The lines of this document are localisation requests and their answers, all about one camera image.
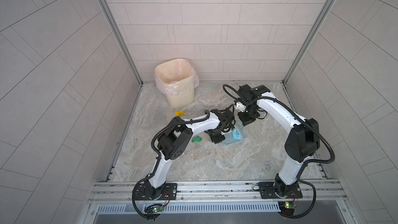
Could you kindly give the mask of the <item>pale green hand brush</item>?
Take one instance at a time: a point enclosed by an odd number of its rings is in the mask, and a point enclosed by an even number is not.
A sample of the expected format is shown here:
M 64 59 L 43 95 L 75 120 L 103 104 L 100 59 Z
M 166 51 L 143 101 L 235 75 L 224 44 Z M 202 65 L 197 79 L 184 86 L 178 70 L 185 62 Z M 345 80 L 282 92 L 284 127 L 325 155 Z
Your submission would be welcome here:
M 245 130 L 245 127 L 243 126 L 243 124 L 241 122 L 237 122 L 235 124 L 235 129 L 237 130 L 238 134 L 241 136 L 242 140 L 248 136 L 248 134 Z

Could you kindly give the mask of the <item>pale green dustpan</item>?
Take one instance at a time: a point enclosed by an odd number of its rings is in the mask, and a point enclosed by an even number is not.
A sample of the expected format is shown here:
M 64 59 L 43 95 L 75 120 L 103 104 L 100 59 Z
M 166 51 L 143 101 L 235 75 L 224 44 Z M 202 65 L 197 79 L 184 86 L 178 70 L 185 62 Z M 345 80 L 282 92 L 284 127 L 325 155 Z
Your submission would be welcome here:
M 241 142 L 246 137 L 244 131 L 241 130 L 240 128 L 238 128 L 238 127 L 233 129 L 232 131 L 224 134 L 224 136 L 225 136 L 225 140 L 222 141 L 222 143 L 224 145 L 231 145 L 231 144 L 234 144 L 234 143 L 237 143 L 237 142 Z

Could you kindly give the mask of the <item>light blue paper scrap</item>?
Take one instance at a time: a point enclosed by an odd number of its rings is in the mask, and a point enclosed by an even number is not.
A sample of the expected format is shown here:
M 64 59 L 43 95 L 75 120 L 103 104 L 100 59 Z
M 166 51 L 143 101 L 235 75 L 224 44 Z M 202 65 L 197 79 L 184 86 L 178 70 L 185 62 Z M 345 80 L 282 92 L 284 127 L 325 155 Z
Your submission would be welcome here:
M 233 136 L 233 139 L 237 140 L 237 141 L 242 139 L 242 135 L 236 129 L 233 130 L 232 136 Z

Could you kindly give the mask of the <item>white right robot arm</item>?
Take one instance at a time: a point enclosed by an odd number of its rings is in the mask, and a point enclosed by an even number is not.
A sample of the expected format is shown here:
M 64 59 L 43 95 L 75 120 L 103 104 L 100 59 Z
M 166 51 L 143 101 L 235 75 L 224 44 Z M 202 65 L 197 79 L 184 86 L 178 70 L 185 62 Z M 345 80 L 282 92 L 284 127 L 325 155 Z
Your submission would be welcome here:
M 295 113 L 278 100 L 269 88 L 264 85 L 255 88 L 243 85 L 235 90 L 226 84 L 222 88 L 234 99 L 243 125 L 259 119 L 259 109 L 262 109 L 287 131 L 288 137 L 284 144 L 287 157 L 274 183 L 274 191 L 278 197 L 290 196 L 290 192 L 298 187 L 300 177 L 308 164 L 330 164 L 335 161 L 335 153 L 320 134 L 318 122 Z

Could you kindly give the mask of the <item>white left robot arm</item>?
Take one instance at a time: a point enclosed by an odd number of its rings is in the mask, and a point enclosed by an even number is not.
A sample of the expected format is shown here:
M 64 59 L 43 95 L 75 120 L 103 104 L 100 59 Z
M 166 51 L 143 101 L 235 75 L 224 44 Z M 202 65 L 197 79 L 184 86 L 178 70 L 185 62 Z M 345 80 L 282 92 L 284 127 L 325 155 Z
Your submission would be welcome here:
M 192 138 L 202 132 L 209 135 L 215 144 L 226 139 L 225 134 L 235 128 L 234 111 L 206 110 L 205 115 L 193 119 L 174 117 L 170 123 L 159 131 L 151 141 L 151 148 L 158 155 L 153 171 L 141 179 L 134 187 L 133 196 L 143 191 L 146 197 L 156 199 L 161 195 L 166 177 L 172 162 L 186 150 Z

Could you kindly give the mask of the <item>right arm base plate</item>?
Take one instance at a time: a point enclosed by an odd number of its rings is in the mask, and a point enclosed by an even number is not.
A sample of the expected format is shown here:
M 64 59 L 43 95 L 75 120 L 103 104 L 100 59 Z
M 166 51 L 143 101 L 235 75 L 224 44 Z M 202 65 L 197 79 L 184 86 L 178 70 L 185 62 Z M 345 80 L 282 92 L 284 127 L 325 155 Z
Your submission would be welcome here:
M 293 199 L 303 198 L 300 186 L 296 181 L 292 185 L 285 185 L 284 182 L 259 182 L 259 192 L 262 199 Z

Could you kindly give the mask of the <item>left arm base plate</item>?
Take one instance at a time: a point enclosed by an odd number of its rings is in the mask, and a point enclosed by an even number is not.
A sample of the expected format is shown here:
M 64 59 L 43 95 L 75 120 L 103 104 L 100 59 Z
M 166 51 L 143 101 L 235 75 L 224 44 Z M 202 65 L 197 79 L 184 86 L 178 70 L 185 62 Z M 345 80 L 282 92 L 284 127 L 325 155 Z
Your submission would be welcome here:
M 136 201 L 176 200 L 177 186 L 176 183 L 164 183 L 153 188 L 149 181 L 145 181 L 133 190 L 133 198 Z

